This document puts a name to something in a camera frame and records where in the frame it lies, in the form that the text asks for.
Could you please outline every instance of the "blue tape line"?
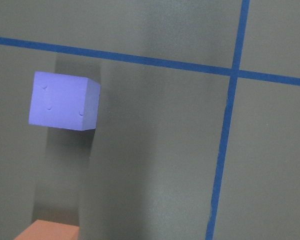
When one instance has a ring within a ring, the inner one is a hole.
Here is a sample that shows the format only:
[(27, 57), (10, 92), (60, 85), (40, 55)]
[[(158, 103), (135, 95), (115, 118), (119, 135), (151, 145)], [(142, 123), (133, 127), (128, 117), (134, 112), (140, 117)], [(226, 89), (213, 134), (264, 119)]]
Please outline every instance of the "blue tape line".
[(238, 77), (245, 78), (245, 79), (254, 79), (254, 80), (261, 80), (261, 81), (267, 81), (273, 83), (300, 86), (300, 78), (292, 77), (292, 76), (282, 76), (282, 75), (275, 75), (269, 73), (240, 70)]
[(250, 3), (249, 0), (242, 0), (242, 4), (241, 4), (240, 19), (239, 19), (239, 25), (238, 25), (237, 35), (236, 35), (231, 76), (229, 80), (229, 87), (227, 93), (228, 94), (227, 102), (226, 102), (226, 107), (225, 107), (224, 117), (223, 117), (223, 125), (222, 125), (221, 139), (219, 145), (219, 154), (216, 163), (214, 183), (212, 189), (211, 212), (210, 212), (209, 222), (206, 227), (205, 240), (212, 240), (215, 232), (222, 177), (224, 173), (230, 125), (232, 119), (232, 111), (235, 102), (241, 55), (244, 46), (249, 3)]
[(230, 68), (0, 37), (0, 45), (229, 76)]

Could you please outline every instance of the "cube face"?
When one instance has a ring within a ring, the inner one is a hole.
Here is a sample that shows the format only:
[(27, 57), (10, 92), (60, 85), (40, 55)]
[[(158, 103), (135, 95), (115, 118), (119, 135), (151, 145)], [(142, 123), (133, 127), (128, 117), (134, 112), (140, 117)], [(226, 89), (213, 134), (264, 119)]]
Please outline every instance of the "cube face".
[(100, 89), (87, 77), (36, 71), (29, 124), (79, 131), (95, 129)]
[(36, 220), (14, 240), (78, 240), (79, 227)]

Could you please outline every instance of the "blue tape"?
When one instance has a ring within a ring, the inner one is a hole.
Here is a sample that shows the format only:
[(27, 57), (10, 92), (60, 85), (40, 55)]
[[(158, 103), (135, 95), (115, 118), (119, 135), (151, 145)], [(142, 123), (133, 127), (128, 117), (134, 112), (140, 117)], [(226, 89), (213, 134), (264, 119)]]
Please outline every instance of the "blue tape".
[(229, 87), (227, 93), (228, 94), (227, 102), (226, 102), (226, 107), (225, 107), (224, 117), (223, 117), (223, 125), (222, 125), (221, 139), (219, 145), (219, 154), (216, 163), (214, 183), (212, 189), (210, 218), (206, 227), (205, 240), (212, 240), (215, 232), (222, 177), (224, 173), (226, 152), (228, 147), (232, 111), (235, 102), (239, 68), (240, 68), (242, 50), (244, 46), (249, 3), (250, 3), (249, 0), (242, 0), (242, 4), (241, 4), (239, 26), (236, 35), (232, 69), (231, 69), (231, 75), (230, 75), (230, 81), (229, 81)]
[(12, 39), (6, 37), (0, 37), (0, 45), (43, 50), (49, 52), (72, 54), (92, 58), (108, 59), (114, 61), (121, 61), (127, 63), (143, 64), (156, 67), (164, 67), (170, 69), (179, 69), (193, 72), (201, 72), (207, 74), (218, 74), (223, 76), (229, 76), (231, 74), (231, 69), (218, 66), (201, 65), (182, 61), (172, 61), (159, 58), (136, 56), (123, 53), (109, 52), (109, 51), (99, 51), (93, 49), (79, 48), (73, 46), (63, 46), (56, 44), (48, 44), (35, 41), (26, 41), (19, 39)]
[(244, 79), (254, 79), (272, 83), (300, 86), (300, 78), (292, 76), (282, 76), (269, 73), (240, 70), (238, 73), (238, 77)]

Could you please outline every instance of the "orange block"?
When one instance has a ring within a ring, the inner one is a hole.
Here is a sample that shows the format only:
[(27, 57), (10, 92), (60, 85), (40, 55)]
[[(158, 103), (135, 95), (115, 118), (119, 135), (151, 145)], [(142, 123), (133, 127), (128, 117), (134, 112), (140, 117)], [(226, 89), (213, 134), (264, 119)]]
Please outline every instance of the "orange block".
[(78, 240), (79, 227), (36, 220), (14, 240)]

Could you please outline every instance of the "gray wall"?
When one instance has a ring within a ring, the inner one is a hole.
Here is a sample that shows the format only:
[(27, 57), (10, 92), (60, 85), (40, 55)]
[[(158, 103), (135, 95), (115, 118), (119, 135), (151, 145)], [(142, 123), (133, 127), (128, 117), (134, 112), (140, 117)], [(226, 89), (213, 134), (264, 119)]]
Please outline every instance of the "gray wall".
[[(0, 0), (0, 37), (230, 68), (240, 6)], [(300, 1), (250, 1), (241, 69), (300, 77)], [(28, 124), (35, 71), (101, 83), (91, 146)], [(44, 200), (38, 182), (67, 177), (78, 196), (64, 205), (77, 208), (81, 240), (204, 239), (228, 83), (0, 46), (0, 240), (31, 224)], [(62, 177), (46, 177), (54, 171)], [(300, 240), (300, 87), (238, 80), (214, 239)]]

